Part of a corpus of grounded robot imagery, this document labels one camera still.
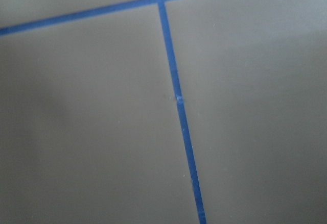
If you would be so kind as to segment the blue tape line crosswise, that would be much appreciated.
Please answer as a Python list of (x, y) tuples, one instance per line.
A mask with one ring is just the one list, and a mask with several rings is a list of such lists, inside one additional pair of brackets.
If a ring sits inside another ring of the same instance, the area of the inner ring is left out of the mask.
[(113, 12), (125, 11), (129, 9), (144, 7), (148, 5), (156, 4), (157, 0), (130, 0), (126, 2), (116, 3), (113, 5), (105, 5), (101, 7), (86, 9), (73, 13), (67, 13), (63, 15), (57, 15), (49, 18), (24, 22), (15, 24), (8, 27), (1, 28), (1, 36), (11, 35), (19, 32), (29, 31), (32, 29), (44, 28), (47, 26), (62, 24), (69, 21), (75, 21), (79, 19), (96, 17), (104, 14), (110, 14)]

